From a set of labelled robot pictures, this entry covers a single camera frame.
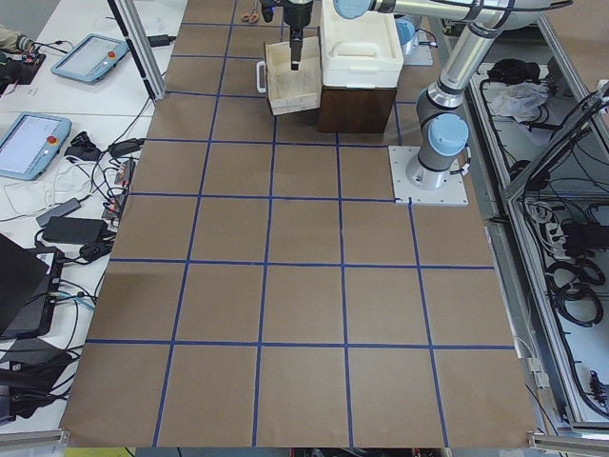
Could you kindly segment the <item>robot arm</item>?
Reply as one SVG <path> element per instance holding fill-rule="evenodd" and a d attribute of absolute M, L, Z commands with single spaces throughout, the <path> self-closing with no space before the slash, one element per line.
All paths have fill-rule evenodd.
<path fill-rule="evenodd" d="M 466 23 L 438 79 L 417 102 L 422 145 L 414 167 L 416 171 L 439 174 L 449 171 L 465 147 L 469 130 L 454 110 L 462 104 L 473 73 L 495 39 L 505 30 L 523 28 L 545 12 L 571 4 L 570 1 L 335 1 L 333 7 L 346 20 L 375 11 Z"/>

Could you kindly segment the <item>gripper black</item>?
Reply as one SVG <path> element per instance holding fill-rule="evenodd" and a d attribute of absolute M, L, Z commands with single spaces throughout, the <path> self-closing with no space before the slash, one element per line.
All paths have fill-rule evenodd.
<path fill-rule="evenodd" d="M 302 59 L 304 28 L 310 24 L 313 1 L 284 1 L 284 22 L 289 26 L 290 68 L 298 70 Z"/>

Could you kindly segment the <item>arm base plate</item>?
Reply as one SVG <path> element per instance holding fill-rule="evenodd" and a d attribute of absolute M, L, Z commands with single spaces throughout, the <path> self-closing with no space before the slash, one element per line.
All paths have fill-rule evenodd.
<path fill-rule="evenodd" d="M 394 202 L 397 205 L 466 207 L 468 198 L 458 160 L 454 159 L 447 170 L 429 171 L 419 162 L 419 149 L 413 146 L 388 148 Z"/>

